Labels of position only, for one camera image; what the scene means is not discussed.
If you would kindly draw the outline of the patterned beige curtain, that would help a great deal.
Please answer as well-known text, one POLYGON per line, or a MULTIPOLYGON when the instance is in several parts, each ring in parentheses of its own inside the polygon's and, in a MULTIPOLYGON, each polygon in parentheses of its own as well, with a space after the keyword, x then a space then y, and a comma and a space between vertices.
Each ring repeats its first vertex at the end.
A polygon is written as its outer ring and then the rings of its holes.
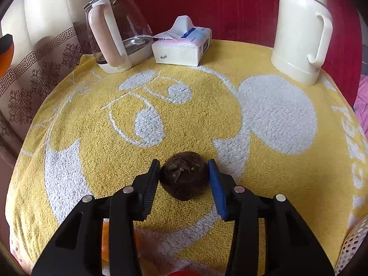
POLYGON ((92 52, 83 11, 89 1, 12 0, 1 18, 1 35, 14 42, 1 74, 1 159, 9 166, 42 102, 92 52))

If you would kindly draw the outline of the cream thermos flask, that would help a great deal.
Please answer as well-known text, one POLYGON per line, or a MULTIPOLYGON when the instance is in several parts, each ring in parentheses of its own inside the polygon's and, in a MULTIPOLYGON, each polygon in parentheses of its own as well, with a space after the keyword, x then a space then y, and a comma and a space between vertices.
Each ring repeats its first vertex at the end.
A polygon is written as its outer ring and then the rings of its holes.
POLYGON ((293 80, 314 85, 332 32, 327 0, 279 0, 271 63, 293 80))

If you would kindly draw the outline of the red quilted headboard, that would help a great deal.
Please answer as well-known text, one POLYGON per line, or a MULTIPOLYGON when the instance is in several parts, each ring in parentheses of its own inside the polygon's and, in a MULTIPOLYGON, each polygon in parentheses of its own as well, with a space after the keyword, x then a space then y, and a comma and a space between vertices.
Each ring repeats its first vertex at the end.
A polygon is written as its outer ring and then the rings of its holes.
MULTIPOLYGON (((188 15, 194 25, 209 27, 213 37, 271 47, 274 44, 279 0, 134 0, 154 33, 172 27, 188 15)), ((351 0, 327 0, 333 34, 324 70, 350 105, 358 91, 362 35, 358 11, 351 0)))

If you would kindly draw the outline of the rough orange mandarin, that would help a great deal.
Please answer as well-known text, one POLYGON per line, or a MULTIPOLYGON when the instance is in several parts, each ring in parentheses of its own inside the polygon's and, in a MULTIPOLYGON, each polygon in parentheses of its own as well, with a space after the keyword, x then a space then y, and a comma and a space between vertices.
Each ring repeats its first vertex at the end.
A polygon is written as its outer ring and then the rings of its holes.
POLYGON ((1 54, 0 77, 4 77, 8 71, 14 56, 14 43, 12 42, 8 49, 1 54))

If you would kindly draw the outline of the tissue pack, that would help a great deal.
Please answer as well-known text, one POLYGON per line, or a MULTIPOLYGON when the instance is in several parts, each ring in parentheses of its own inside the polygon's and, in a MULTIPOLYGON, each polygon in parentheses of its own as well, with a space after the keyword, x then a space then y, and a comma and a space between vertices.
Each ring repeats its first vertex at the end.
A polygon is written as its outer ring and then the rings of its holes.
POLYGON ((212 41, 212 30, 194 26, 189 16, 178 16, 172 27, 153 36, 156 63, 196 67, 212 41))

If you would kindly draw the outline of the yellow cartoon towel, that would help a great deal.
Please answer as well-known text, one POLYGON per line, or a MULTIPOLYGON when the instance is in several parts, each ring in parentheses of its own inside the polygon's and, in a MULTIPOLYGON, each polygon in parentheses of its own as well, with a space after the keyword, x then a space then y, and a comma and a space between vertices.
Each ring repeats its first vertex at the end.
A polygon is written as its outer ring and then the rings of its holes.
POLYGON ((21 267, 32 270, 83 196, 194 151, 257 195, 284 194, 334 269, 367 214, 367 139, 326 72, 302 85, 270 56, 217 40, 198 67, 148 59, 111 75, 83 56, 38 108, 12 174, 5 215, 21 267))

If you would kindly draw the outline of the small red tomato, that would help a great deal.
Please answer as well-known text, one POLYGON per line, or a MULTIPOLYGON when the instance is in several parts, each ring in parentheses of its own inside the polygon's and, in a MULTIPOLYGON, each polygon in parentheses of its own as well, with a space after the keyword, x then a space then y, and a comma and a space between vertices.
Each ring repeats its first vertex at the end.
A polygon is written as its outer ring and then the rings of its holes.
POLYGON ((201 276, 199 273, 190 270, 178 270, 168 274, 168 276, 201 276))

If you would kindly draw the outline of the glass electric kettle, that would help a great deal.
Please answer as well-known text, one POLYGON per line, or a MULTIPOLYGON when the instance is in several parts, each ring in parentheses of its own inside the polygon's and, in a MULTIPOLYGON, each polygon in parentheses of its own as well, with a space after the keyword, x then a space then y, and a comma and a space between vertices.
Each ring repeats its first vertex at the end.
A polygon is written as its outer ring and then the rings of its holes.
POLYGON ((107 74, 152 56, 152 30, 134 0, 92 0, 83 10, 95 61, 107 74))

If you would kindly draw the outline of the dark brown mangosteen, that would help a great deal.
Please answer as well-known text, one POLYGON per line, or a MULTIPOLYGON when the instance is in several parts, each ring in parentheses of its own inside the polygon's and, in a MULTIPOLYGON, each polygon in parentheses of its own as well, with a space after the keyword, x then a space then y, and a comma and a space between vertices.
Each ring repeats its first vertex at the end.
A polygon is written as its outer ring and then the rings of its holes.
POLYGON ((207 189, 210 181, 209 168, 198 153, 176 153, 161 167, 159 181, 170 196, 179 201, 189 201, 207 189))

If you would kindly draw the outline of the pink duvet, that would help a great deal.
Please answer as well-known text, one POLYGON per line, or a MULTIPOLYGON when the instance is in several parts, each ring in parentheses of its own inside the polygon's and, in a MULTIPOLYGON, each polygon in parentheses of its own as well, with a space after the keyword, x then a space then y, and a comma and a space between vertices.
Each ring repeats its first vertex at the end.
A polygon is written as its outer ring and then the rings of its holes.
POLYGON ((361 75, 354 103, 354 112, 365 136, 368 135, 368 76, 361 75))

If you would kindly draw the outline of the smooth orange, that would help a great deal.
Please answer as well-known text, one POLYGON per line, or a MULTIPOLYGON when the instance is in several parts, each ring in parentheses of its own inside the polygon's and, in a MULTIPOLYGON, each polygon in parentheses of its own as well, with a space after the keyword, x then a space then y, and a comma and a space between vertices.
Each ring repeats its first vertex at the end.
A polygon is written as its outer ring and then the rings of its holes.
POLYGON ((109 221, 102 223, 102 253, 105 262, 112 261, 112 267, 128 267, 138 264, 141 248, 140 235, 133 228, 132 221, 109 221))

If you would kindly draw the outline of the white plastic basket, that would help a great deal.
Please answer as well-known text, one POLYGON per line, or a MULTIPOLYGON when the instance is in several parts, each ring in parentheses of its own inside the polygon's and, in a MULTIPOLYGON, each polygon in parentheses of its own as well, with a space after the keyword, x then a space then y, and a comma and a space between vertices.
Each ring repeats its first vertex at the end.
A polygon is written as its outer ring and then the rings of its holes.
POLYGON ((342 245, 337 264, 334 268, 335 275, 338 275, 350 262, 367 235, 367 216, 362 218, 351 229, 342 245))

